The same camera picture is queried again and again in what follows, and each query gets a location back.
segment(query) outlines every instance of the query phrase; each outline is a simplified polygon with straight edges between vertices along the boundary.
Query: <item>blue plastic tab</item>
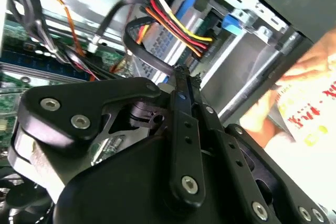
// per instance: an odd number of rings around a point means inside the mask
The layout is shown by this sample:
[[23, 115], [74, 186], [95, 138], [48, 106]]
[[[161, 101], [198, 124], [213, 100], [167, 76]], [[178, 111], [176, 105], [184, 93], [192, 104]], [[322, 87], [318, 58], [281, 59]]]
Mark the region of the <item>blue plastic tab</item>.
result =
[[242, 28], [239, 24], [239, 20], [230, 14], [226, 15], [222, 22], [222, 29], [229, 31], [230, 33], [238, 36], [242, 33]]
[[178, 12], [176, 13], [176, 18], [180, 20], [183, 15], [187, 12], [187, 10], [193, 6], [196, 0], [185, 0], [183, 4], [181, 5], [180, 9], [178, 9]]

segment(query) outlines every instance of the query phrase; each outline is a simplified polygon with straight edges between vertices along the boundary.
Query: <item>black fan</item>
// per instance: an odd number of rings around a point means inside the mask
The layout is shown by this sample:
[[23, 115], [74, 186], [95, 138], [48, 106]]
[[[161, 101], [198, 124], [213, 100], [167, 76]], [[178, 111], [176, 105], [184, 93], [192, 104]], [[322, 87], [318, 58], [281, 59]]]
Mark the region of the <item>black fan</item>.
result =
[[47, 223], [52, 201], [47, 191], [18, 175], [10, 167], [0, 168], [0, 223]]

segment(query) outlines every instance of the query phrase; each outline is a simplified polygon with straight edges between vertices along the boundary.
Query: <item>screw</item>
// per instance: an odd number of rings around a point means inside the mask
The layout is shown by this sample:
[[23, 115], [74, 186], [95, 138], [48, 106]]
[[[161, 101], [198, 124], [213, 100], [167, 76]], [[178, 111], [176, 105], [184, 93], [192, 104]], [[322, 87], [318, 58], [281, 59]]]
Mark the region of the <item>screw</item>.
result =
[[147, 87], [149, 90], [155, 91], [155, 87], [154, 87], [153, 85], [151, 85], [150, 83], [147, 83], [146, 87]]
[[90, 127], [90, 120], [84, 116], [84, 115], [74, 115], [71, 118], [71, 123], [73, 127], [80, 129], [80, 130], [85, 130], [88, 127]]
[[213, 114], [213, 113], [214, 113], [214, 110], [213, 110], [211, 107], [209, 107], [209, 106], [206, 107], [206, 110], [207, 110], [210, 114]]
[[303, 207], [299, 207], [300, 214], [306, 221], [311, 221], [311, 216]]
[[61, 107], [61, 104], [53, 98], [44, 98], [40, 105], [43, 109], [48, 111], [56, 111]]
[[190, 194], [196, 194], [198, 192], [197, 182], [189, 176], [184, 176], [182, 178], [183, 188]]
[[253, 211], [259, 217], [260, 220], [266, 221], [268, 219], [268, 214], [266, 209], [259, 202], [252, 203]]
[[292, 36], [289, 37], [289, 40], [294, 40], [296, 38], [296, 35], [293, 34]]
[[236, 127], [236, 132], [238, 132], [238, 134], [240, 134], [240, 135], [243, 134], [243, 130], [239, 127]]
[[320, 222], [324, 222], [324, 217], [322, 216], [322, 214], [320, 214], [320, 212], [318, 212], [316, 209], [313, 208], [313, 214], [315, 215], [315, 217], [320, 221]]

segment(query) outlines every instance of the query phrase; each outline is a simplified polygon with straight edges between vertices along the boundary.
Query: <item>package with red text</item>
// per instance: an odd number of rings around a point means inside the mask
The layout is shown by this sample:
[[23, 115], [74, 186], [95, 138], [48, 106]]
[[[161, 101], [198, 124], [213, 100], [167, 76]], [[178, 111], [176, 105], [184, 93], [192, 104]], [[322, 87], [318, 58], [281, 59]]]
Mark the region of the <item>package with red text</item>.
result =
[[336, 73], [278, 90], [279, 111], [294, 139], [305, 146], [336, 141]]

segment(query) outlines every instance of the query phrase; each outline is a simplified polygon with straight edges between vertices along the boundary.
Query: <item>blue clip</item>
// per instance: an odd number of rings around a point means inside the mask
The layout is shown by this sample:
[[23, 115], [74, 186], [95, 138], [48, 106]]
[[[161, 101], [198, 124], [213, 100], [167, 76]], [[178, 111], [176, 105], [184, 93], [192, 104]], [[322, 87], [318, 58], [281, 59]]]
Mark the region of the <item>blue clip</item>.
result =
[[230, 14], [226, 15], [222, 22], [222, 29], [229, 31], [230, 33], [238, 36], [242, 33], [242, 28], [239, 24], [239, 20]]

